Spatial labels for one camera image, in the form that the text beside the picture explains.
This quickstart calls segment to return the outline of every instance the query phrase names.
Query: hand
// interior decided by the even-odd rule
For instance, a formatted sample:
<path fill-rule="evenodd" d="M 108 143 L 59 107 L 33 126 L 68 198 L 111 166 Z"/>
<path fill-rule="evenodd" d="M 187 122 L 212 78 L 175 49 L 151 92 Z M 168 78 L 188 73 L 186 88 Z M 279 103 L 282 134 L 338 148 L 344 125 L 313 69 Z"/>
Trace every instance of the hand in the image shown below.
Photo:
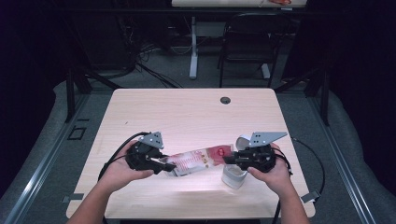
<path fill-rule="evenodd" d="M 124 156 L 128 148 L 131 147 L 136 141 L 131 141 L 122 148 L 116 158 Z M 109 193 L 112 193 L 116 190 L 122 189 L 126 185 L 128 185 L 131 181 L 136 179 L 144 179 L 151 175 L 154 172 L 152 170 L 145 171 L 136 171 L 129 167 L 125 158 L 120 158 L 116 161 L 113 161 L 108 167 L 102 178 L 99 180 L 98 185 L 105 188 L 105 190 Z"/>
<path fill-rule="evenodd" d="M 273 143 L 271 144 L 271 147 L 279 149 L 279 146 Z M 275 153 L 281 155 L 281 153 L 277 150 L 275 150 Z M 263 173 L 253 167 L 248 167 L 247 170 L 257 179 L 264 181 L 268 188 L 279 195 L 279 197 L 286 196 L 287 194 L 294 191 L 294 186 L 290 180 L 288 167 L 286 163 L 278 157 L 276 157 L 275 167 L 268 173 Z"/>

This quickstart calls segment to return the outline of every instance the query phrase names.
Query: human arm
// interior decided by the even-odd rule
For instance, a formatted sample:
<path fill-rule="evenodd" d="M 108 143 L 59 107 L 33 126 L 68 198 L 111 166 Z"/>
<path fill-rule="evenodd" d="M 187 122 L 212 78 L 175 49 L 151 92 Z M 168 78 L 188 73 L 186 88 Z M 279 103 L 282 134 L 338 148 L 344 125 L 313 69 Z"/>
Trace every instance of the human arm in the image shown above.
<path fill-rule="evenodd" d="M 116 158 L 124 156 L 135 142 L 131 141 L 125 145 Z M 122 189 L 133 180 L 151 175 L 153 175 L 152 170 L 132 170 L 124 158 L 112 162 L 67 223 L 102 223 L 108 199 L 114 191 Z"/>
<path fill-rule="evenodd" d="M 265 182 L 268 188 L 279 196 L 283 224 L 309 223 L 300 197 L 291 183 L 288 167 L 282 159 L 276 158 L 275 167 L 268 173 L 262 173 L 253 167 L 247 170 L 257 179 Z"/>

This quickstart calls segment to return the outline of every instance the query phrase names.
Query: red banknote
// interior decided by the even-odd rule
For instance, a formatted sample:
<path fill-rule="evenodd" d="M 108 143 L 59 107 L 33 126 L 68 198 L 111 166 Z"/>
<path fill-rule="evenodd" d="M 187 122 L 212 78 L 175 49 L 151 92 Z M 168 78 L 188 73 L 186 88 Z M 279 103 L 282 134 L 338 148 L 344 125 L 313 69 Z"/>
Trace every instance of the red banknote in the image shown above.
<path fill-rule="evenodd" d="M 177 166 L 169 175 L 183 176 L 224 164 L 223 156 L 231 156 L 232 145 L 208 147 L 160 159 Z"/>

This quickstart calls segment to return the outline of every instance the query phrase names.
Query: office chair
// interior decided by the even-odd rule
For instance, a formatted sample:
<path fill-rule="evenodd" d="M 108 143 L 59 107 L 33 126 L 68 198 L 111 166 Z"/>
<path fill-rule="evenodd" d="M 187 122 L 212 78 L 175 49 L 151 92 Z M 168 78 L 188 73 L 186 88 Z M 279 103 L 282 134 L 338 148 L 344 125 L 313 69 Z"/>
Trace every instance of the office chair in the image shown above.
<path fill-rule="evenodd" d="M 276 68 L 277 55 L 290 20 L 283 15 L 241 13 L 231 17 L 225 24 L 218 69 L 219 86 L 222 87 L 224 62 L 256 63 L 258 69 L 270 63 L 271 76 L 267 87 L 271 86 Z"/>

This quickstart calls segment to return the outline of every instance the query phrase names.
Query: finger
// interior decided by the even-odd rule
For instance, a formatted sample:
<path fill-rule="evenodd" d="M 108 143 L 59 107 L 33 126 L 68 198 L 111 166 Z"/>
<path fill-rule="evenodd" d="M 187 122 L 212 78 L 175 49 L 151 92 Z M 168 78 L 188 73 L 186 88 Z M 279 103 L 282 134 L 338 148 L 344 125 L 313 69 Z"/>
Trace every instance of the finger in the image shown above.
<path fill-rule="evenodd" d="M 271 147 L 274 147 L 274 148 L 277 148 L 277 149 L 280 150 L 280 147 L 277 144 L 275 144 L 275 143 L 271 143 Z"/>
<path fill-rule="evenodd" d="M 283 154 L 282 154 L 282 152 L 280 152 L 280 151 L 278 151 L 278 150 L 274 150 L 274 152 L 275 152 L 275 154 L 276 155 L 279 155 L 279 156 L 284 156 Z"/>

